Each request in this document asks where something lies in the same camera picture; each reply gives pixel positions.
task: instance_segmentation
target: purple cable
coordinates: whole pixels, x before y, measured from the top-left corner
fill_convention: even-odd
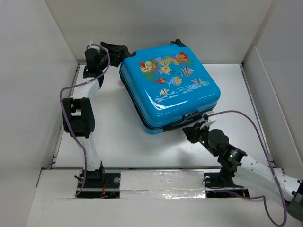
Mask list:
[[[259,131],[258,131],[257,126],[256,126],[255,123],[252,121],[252,119],[250,119],[250,117],[248,117],[246,114],[244,114],[244,113],[242,113],[242,112],[240,112],[240,111],[237,111],[237,110],[226,110],[226,111],[222,111],[222,112],[213,113],[213,114],[210,114],[210,115],[208,115],[208,116],[211,117],[211,116],[220,115],[220,114],[226,114],[226,113],[237,113],[237,114],[239,113],[239,114],[243,115],[244,117],[246,117],[246,118],[250,121],[250,123],[252,123],[252,125],[254,126],[254,128],[255,128],[255,130],[256,130],[256,133],[257,133],[257,135],[258,135],[258,138],[259,138],[259,140],[260,140],[262,149],[263,149],[263,151],[264,151],[266,160],[267,160],[267,162],[268,162],[269,168],[270,168],[270,170],[271,170],[271,172],[272,172],[272,174],[273,174],[273,177],[274,177],[275,182],[276,182],[276,184],[277,184],[277,186],[278,186],[278,190],[279,190],[279,193],[280,193],[280,196],[281,196],[282,206],[283,206],[283,212],[284,212],[284,219],[283,219],[282,224],[277,224],[277,223],[271,218],[271,216],[270,216],[270,214],[269,214],[269,211],[268,211],[268,209],[267,209],[266,198],[265,198],[264,195],[258,196],[258,197],[254,197],[254,198],[250,198],[250,199],[261,199],[261,198],[263,198],[265,212],[266,212],[268,218],[270,219],[270,221],[271,221],[275,226],[278,226],[278,227],[284,226],[284,225],[286,224],[286,221],[287,221],[287,211],[286,211],[286,204],[285,204],[285,200],[284,200],[283,191],[282,191],[281,185],[280,185],[280,183],[279,183],[279,181],[278,181],[278,178],[276,177],[274,168],[272,167],[272,165],[271,165],[271,163],[270,163],[269,156],[268,156],[268,154],[267,154],[267,149],[265,148],[265,146],[264,146],[264,144],[263,144],[263,141],[262,141],[262,138],[261,138],[261,135],[260,135],[260,133],[259,133]],[[224,191],[224,190],[219,190],[219,191],[217,191],[217,192],[227,192],[227,193],[231,194],[231,192],[229,192],[229,191]],[[242,197],[242,196],[239,196],[239,195],[237,195],[237,197],[249,199],[249,198],[247,198],[247,197]]]
[[[75,133],[73,132],[72,128],[71,128],[71,124],[69,123],[68,121],[68,118],[67,118],[67,115],[66,115],[66,111],[64,109],[64,105],[63,105],[63,98],[62,98],[62,94],[63,94],[63,91],[65,90],[69,90],[69,89],[72,89],[72,88],[75,88],[75,87],[80,87],[82,85],[86,85],[94,80],[97,80],[99,79],[100,77],[104,76],[104,74],[107,72],[109,66],[110,66],[110,56],[109,56],[109,53],[108,51],[103,47],[103,46],[100,46],[100,45],[96,45],[96,44],[91,44],[91,45],[88,45],[86,47],[86,49],[88,49],[90,46],[97,46],[101,49],[103,49],[107,56],[108,56],[108,64],[107,64],[107,67],[105,68],[104,72],[102,72],[99,76],[89,80],[89,81],[86,81],[86,82],[83,82],[81,84],[76,84],[76,85],[73,85],[73,86],[70,86],[70,87],[64,87],[62,88],[62,90],[60,91],[60,105],[61,105],[61,108],[62,108],[62,113],[63,113],[63,116],[64,116],[64,119],[65,119],[65,122],[66,122],[66,125],[68,127],[68,129],[70,130],[70,133],[71,133],[71,136],[74,138],[74,140],[77,142],[77,144],[82,148],[83,150],[83,154],[84,154],[84,174],[83,174],[83,182],[82,182],[82,186],[80,188],[80,190],[78,191],[78,193],[76,194],[76,196],[78,196],[82,191],[83,191],[83,188],[84,188],[84,184],[85,184],[85,179],[86,179],[86,174],[87,174],[87,153],[86,153],[86,150],[85,150],[85,147],[80,143],[80,141],[77,139]]]

